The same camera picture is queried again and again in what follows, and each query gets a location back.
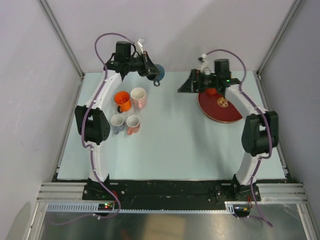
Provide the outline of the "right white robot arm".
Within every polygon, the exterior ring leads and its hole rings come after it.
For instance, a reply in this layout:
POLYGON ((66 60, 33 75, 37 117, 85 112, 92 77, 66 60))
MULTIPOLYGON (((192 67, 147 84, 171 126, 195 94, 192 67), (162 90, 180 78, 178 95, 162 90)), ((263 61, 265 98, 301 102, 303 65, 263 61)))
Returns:
POLYGON ((244 155, 229 186, 215 187, 218 201, 246 201, 259 195, 256 174, 263 160, 269 159, 279 142, 279 117, 275 111, 260 108, 243 90, 243 81, 233 78, 226 58, 214 62, 209 70, 205 56, 198 58, 200 69, 192 69, 178 93, 204 93, 214 88, 229 101, 245 120, 241 136, 244 155))

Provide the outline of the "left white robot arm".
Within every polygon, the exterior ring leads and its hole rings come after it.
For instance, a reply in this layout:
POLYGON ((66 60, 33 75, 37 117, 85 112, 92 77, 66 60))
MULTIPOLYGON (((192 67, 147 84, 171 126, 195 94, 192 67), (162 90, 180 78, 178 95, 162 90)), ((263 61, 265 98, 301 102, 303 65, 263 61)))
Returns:
POLYGON ((109 173, 101 167, 100 148, 110 135, 111 126, 103 105, 114 96, 116 88, 123 82, 128 73, 138 73, 146 77, 154 86, 160 86, 165 75, 164 68, 154 64, 147 51, 143 49, 143 40, 117 41, 115 51, 107 61, 103 61, 103 75, 98 87, 84 105, 77 105, 74 110, 77 131, 81 143, 90 153, 90 175, 86 187, 99 199, 107 199, 112 193, 109 173))

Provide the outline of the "grey mug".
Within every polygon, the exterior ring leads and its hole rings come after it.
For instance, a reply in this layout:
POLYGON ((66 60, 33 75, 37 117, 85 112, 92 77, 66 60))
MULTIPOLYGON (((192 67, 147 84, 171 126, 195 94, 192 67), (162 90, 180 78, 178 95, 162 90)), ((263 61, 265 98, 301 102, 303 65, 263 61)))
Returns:
POLYGON ((125 129, 125 118, 121 114, 115 114, 111 117, 110 123, 113 126, 113 133, 119 134, 125 129))

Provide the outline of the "orange mug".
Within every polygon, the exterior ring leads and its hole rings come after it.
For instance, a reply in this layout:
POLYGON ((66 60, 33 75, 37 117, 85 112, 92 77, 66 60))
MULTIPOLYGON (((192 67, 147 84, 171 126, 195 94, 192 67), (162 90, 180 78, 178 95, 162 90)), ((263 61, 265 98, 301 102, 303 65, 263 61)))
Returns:
POLYGON ((127 112, 132 107, 130 94, 126 91, 117 92, 113 99, 117 105, 118 113, 127 112))

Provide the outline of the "pink mug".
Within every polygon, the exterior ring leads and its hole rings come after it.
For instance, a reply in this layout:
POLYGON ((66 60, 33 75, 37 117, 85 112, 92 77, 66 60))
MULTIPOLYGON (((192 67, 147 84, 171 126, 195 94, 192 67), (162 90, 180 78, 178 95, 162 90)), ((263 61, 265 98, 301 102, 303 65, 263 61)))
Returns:
POLYGON ((127 118, 126 125, 128 127, 127 129, 128 135, 136 134, 140 130, 140 126, 141 126, 140 118, 136 115, 131 115, 127 118))

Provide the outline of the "pale pink cup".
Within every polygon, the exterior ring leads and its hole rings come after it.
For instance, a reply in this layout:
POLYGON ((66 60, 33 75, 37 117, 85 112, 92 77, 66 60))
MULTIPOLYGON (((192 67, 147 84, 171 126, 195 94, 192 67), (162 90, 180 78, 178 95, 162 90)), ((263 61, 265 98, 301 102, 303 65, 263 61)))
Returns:
POLYGON ((146 91, 142 87, 136 87, 130 92, 130 97, 136 108, 142 110, 147 104, 146 91))

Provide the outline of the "blue mug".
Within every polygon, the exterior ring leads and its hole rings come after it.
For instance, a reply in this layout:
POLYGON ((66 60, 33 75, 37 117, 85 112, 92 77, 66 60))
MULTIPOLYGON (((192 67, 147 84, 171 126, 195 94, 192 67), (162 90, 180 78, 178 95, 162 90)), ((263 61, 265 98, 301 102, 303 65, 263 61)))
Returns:
POLYGON ((160 86, 161 84, 160 81, 164 78, 164 76, 165 76, 165 69, 160 64, 155 64, 154 66, 152 66, 150 73, 146 75, 147 79, 152 81, 155 87, 160 86))

